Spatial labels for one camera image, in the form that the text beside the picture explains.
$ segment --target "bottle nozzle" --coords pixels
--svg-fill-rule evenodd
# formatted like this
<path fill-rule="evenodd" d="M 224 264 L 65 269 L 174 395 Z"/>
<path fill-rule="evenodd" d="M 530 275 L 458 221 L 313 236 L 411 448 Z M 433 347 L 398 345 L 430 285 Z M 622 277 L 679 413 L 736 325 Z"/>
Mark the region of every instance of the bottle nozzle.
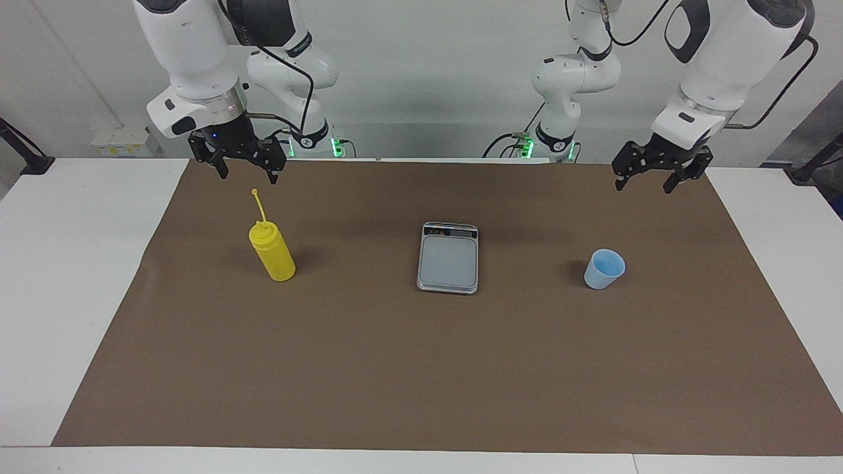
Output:
<path fill-rule="evenodd" d="M 266 213 L 264 213 L 264 211 L 263 211 L 263 205 L 260 204 L 260 198 L 258 197 L 258 190 L 257 189 L 252 190 L 252 196 L 255 197 L 255 202 L 258 203 L 258 209 L 260 209 L 260 218 L 262 218 L 263 221 L 266 222 Z"/>

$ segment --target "table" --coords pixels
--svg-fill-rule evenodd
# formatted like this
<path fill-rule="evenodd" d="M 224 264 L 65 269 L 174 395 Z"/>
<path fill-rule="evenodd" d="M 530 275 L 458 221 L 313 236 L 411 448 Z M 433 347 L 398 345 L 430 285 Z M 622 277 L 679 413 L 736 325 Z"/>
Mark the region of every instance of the table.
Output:
<path fill-rule="evenodd" d="M 185 159 L 60 159 L 0 203 L 0 445 L 48 446 L 132 282 Z M 843 407 L 843 223 L 779 170 L 708 175 Z M 111 221 L 129 213 L 134 224 Z M 790 252 L 798 248 L 798 253 Z M 843 458 L 192 448 L 1 448 L 10 471 L 834 472 Z"/>

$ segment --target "digital scale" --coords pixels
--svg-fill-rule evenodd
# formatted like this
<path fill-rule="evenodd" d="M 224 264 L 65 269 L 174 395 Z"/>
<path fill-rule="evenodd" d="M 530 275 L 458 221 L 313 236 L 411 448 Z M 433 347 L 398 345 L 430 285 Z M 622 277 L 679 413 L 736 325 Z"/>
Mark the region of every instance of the digital scale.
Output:
<path fill-rule="evenodd" d="M 419 289 L 443 293 L 477 291 L 479 233 L 468 224 L 428 222 L 421 228 L 421 250 L 416 284 Z"/>

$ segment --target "yellow squeeze bottle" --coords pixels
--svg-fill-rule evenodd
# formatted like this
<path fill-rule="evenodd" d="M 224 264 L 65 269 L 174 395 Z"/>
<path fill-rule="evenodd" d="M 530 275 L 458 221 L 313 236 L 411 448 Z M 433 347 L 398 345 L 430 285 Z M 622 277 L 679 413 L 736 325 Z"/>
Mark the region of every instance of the yellow squeeze bottle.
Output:
<path fill-rule="evenodd" d="M 260 198 L 258 197 L 258 190 L 253 189 L 252 195 L 255 196 L 255 201 L 258 203 L 263 221 L 257 221 L 252 230 L 249 231 L 249 240 L 255 247 L 260 261 L 266 267 L 266 271 L 269 272 L 270 278 L 277 282 L 286 282 L 296 272 L 293 256 L 290 255 L 290 250 L 284 243 L 284 238 L 281 237 L 278 226 L 266 220 L 263 205 L 260 204 Z"/>

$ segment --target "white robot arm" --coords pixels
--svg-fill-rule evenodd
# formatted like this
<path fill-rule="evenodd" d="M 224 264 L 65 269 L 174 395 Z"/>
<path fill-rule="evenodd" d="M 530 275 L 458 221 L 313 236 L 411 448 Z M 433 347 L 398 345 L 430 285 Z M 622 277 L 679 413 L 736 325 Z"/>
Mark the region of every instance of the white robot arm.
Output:
<path fill-rule="evenodd" d="M 297 0 L 228 0 L 227 6 L 221 0 L 132 2 L 170 76 L 170 87 L 149 103 L 149 115 L 166 137 L 189 133 L 197 160 L 224 178 L 223 158 L 247 159 L 273 183 L 286 161 L 277 138 L 255 136 L 228 44 L 259 48 L 247 61 L 249 76 L 279 99 L 281 113 L 256 115 L 283 118 L 299 152 L 333 150 L 330 123 L 312 95 L 336 82 L 336 67 L 313 44 Z"/>
<path fill-rule="evenodd" d="M 535 129 L 551 156 L 567 154 L 579 118 L 573 94 L 612 87 L 620 65 L 612 54 L 612 14 L 620 0 L 577 0 L 571 36 L 577 55 L 545 59 L 533 74 L 547 112 Z M 682 0 L 665 31 L 671 52 L 688 64 L 685 78 L 652 124 L 650 143 L 628 142 L 612 162 L 620 191 L 633 175 L 672 170 L 668 193 L 702 176 L 705 146 L 744 104 L 749 91 L 798 47 L 813 25 L 811 0 Z"/>

